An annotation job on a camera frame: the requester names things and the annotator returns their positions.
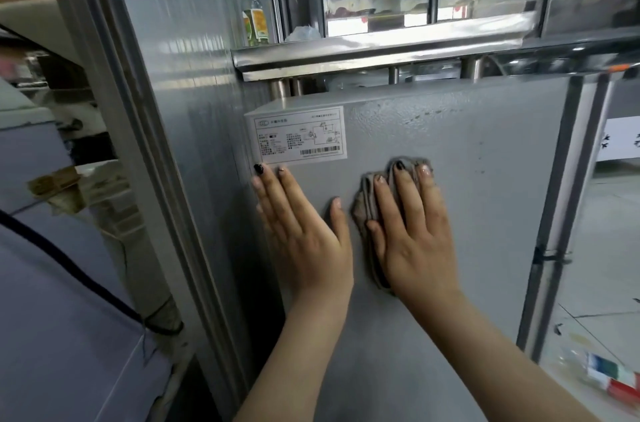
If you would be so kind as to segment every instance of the white sign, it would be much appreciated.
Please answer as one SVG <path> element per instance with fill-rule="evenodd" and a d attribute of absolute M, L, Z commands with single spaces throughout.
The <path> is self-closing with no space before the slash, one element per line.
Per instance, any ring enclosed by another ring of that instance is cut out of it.
<path fill-rule="evenodd" d="M 598 161 L 640 157 L 640 116 L 609 119 L 604 126 Z"/>
<path fill-rule="evenodd" d="M 302 164 L 347 158 L 344 108 L 289 112 L 253 119 L 266 164 Z"/>

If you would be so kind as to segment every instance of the gray rag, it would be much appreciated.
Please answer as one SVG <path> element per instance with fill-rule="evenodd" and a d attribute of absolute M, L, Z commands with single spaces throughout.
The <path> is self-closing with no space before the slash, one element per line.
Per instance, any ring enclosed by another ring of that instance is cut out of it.
<path fill-rule="evenodd" d="M 389 164 L 384 171 L 367 173 L 362 176 L 362 179 L 360 180 L 360 191 L 358 191 L 358 193 L 356 194 L 356 198 L 353 201 L 353 205 L 351 206 L 351 216 L 356 222 L 358 230 L 360 231 L 360 236 L 362 237 L 365 263 L 369 266 L 371 277 L 380 289 L 385 290 L 391 294 L 393 294 L 393 291 L 391 290 L 391 286 L 387 281 L 385 273 L 382 270 L 382 266 L 380 265 L 380 261 L 378 260 L 378 256 L 376 255 L 371 232 L 367 228 L 367 222 L 369 220 L 375 220 L 382 226 L 384 226 L 384 223 L 380 216 L 380 210 L 378 209 L 376 192 L 373 189 L 373 181 L 376 176 L 383 176 L 387 180 L 387 183 L 391 188 L 391 192 L 396 199 L 396 203 L 400 208 L 400 213 L 402 214 L 404 220 L 404 209 L 402 207 L 402 202 L 400 201 L 398 196 L 396 188 L 396 178 L 393 174 L 393 168 L 397 162 L 401 162 L 404 165 L 404 168 L 411 174 L 416 185 L 418 184 L 418 176 L 415 172 L 416 166 L 419 166 L 420 164 L 426 164 L 430 170 L 433 170 L 428 159 L 408 157 L 393 158 L 389 161 Z"/>

